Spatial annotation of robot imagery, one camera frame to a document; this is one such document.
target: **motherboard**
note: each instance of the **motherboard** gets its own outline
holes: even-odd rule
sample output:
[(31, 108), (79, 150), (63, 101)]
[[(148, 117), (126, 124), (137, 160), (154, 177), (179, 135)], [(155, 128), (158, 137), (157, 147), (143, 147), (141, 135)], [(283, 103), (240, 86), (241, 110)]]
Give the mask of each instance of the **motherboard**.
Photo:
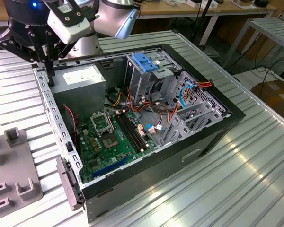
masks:
[(120, 115), (93, 115), (77, 127), (80, 135), (81, 179), (87, 183), (157, 149), (147, 133), (140, 134), (139, 120), (132, 111)]

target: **red wire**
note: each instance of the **red wire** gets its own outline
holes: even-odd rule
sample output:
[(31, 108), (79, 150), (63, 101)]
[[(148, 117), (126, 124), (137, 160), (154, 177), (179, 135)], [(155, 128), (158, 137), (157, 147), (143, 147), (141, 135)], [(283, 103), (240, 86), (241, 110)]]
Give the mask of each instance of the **red wire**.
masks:
[(73, 112), (71, 111), (71, 109), (70, 108), (68, 108), (66, 105), (64, 105), (63, 106), (65, 109), (67, 109), (69, 112), (70, 112), (70, 114), (71, 114), (71, 117), (72, 117), (72, 122), (74, 123), (74, 131), (75, 131), (75, 144), (77, 144), (77, 128), (76, 128), (76, 122), (75, 122), (75, 117), (74, 117), (74, 114), (73, 114)]

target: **ram slot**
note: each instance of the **ram slot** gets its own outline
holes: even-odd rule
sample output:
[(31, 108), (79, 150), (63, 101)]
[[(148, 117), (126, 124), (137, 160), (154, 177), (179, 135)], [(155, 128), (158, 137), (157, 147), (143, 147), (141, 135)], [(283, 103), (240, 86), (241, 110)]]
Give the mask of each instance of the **ram slot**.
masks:
[(125, 115), (121, 116), (120, 118), (127, 127), (127, 129), (132, 133), (133, 137), (136, 139), (140, 149), (146, 149), (144, 141), (142, 140), (138, 132), (135, 130), (135, 128), (132, 126), (132, 123), (129, 121), (129, 119)]
[(138, 143), (135, 141), (134, 137), (132, 136), (131, 132), (127, 129), (124, 122), (121, 120), (121, 118), (118, 116), (115, 118), (117, 123), (119, 124), (120, 128), (122, 129), (123, 133), (127, 137), (127, 139), (130, 141), (131, 145), (133, 146), (134, 150), (139, 153), (141, 148), (139, 147)]

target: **green circuit board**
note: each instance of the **green circuit board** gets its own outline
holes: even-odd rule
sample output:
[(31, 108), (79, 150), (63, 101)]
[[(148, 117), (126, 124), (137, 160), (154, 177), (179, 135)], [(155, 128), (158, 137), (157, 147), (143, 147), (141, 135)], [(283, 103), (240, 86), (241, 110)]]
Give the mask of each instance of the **green circuit board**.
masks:
[[(132, 127), (138, 132), (137, 124), (140, 124), (140, 122), (134, 113), (129, 111), (125, 116), (131, 121)], [(92, 121), (77, 127), (80, 133), (80, 158), (83, 163), (80, 175), (83, 183), (87, 183), (95, 179), (95, 177), (104, 175), (118, 168), (120, 165), (130, 163), (157, 149), (157, 144), (151, 136), (140, 136), (144, 143), (148, 145), (143, 152), (137, 152), (126, 137), (126, 133), (123, 132), (117, 123), (116, 116), (109, 116), (109, 119), (114, 128), (112, 133), (105, 132), (102, 135), (98, 135)], [(102, 120), (100, 122), (101, 125), (106, 126), (106, 123), (102, 122)]]

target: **blue pci slot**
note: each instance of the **blue pci slot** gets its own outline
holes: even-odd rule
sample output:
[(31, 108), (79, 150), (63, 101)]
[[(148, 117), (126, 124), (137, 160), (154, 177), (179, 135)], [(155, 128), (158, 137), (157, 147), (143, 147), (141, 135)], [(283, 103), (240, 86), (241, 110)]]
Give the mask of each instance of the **blue pci slot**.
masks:
[(105, 167), (104, 169), (101, 169), (101, 170), (99, 170), (99, 171), (93, 173), (93, 174), (91, 175), (91, 177), (93, 178), (93, 177), (97, 177), (97, 176), (103, 175), (103, 174), (105, 174), (105, 173), (107, 173), (107, 172), (109, 172), (109, 171), (111, 171), (111, 170), (113, 170), (113, 169), (116, 169), (116, 168), (122, 166), (122, 165), (126, 162), (126, 160), (127, 160), (128, 158), (129, 158), (129, 157), (125, 157), (125, 158), (123, 158), (122, 160), (120, 160), (120, 161), (118, 161), (118, 162), (116, 162), (116, 163), (113, 163), (113, 164), (111, 164), (110, 166), (107, 166), (107, 167)]

